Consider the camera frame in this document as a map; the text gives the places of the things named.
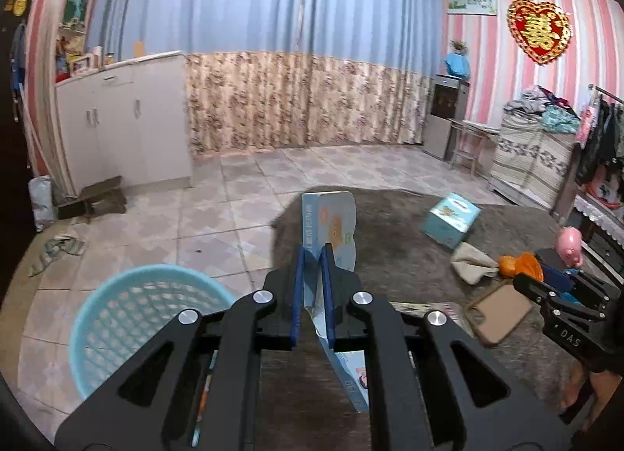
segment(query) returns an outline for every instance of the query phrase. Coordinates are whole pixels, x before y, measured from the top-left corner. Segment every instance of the basket rim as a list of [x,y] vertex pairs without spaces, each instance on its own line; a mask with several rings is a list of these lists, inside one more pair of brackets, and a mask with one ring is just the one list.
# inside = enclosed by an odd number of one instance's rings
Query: basket rim
[[116,292],[118,290],[117,286],[125,283],[126,279],[129,277],[134,277],[136,275],[149,275],[151,272],[159,272],[160,274],[165,274],[166,272],[169,276],[183,274],[186,277],[198,279],[207,286],[210,286],[210,289],[213,290],[218,297],[223,299],[227,308],[231,307],[236,301],[236,297],[231,292],[227,291],[221,284],[211,277],[208,277],[205,273],[185,268],[183,266],[178,266],[176,264],[148,264],[146,266],[139,266],[123,271],[108,278],[108,280],[102,283],[102,285],[97,288],[82,304],[76,315],[76,319],[74,319],[71,334],[69,336],[69,369],[71,371],[74,384],[76,385],[76,389],[78,390],[82,400],[85,400],[93,391],[86,385],[79,369],[80,355],[85,339],[83,325],[87,320],[90,320],[89,316],[91,315],[93,308],[96,307],[102,299],[105,299],[107,296]]

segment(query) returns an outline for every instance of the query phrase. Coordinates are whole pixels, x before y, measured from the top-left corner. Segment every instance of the cabinet door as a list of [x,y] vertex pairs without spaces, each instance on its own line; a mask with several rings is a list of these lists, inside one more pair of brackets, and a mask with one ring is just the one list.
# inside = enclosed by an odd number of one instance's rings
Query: cabinet door
[[150,180],[190,177],[184,56],[133,67],[138,131]]
[[98,132],[93,117],[94,94],[91,77],[73,80],[56,88],[58,118],[63,150],[74,191],[105,180]]
[[106,178],[123,177],[122,186],[149,182],[134,116],[134,85],[96,86],[97,140]]

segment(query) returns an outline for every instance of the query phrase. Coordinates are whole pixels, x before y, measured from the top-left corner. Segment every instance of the heart-shaped wall decoration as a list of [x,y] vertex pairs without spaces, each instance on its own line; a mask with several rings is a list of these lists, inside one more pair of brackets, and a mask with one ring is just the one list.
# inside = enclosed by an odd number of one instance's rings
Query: heart-shaped wall decoration
[[570,20],[551,2],[514,0],[507,10],[507,25],[517,44],[539,65],[564,53],[572,38]]

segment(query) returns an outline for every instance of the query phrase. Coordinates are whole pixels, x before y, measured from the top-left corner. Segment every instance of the hand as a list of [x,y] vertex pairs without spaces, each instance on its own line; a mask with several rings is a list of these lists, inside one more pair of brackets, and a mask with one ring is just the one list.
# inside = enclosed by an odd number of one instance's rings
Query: hand
[[[583,368],[582,364],[578,361],[572,367],[570,371],[570,380],[564,388],[564,398],[561,401],[561,408],[566,409],[576,402],[578,393],[585,383],[587,378],[587,371]],[[613,372],[601,372],[590,373],[589,380],[592,383],[592,388],[596,393],[596,402],[592,407],[592,411],[588,418],[583,423],[583,430],[587,430],[590,425],[596,421],[598,415],[605,408],[611,396],[615,393],[615,390],[620,385],[622,377]]]

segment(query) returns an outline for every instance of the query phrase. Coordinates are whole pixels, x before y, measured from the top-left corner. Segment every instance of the metal bolt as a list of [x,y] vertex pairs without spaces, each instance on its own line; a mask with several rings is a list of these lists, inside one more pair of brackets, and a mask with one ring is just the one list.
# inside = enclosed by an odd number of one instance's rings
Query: metal bolt
[[446,314],[436,310],[427,316],[427,320],[434,326],[441,326],[446,323]]
[[366,291],[358,291],[353,295],[353,301],[358,305],[368,305],[372,301],[372,294]]
[[178,320],[182,324],[193,324],[197,319],[199,319],[199,314],[192,309],[183,310],[178,315]]
[[260,291],[256,291],[253,294],[253,300],[256,303],[269,303],[273,299],[273,293],[271,291],[266,291],[265,289],[260,289]]

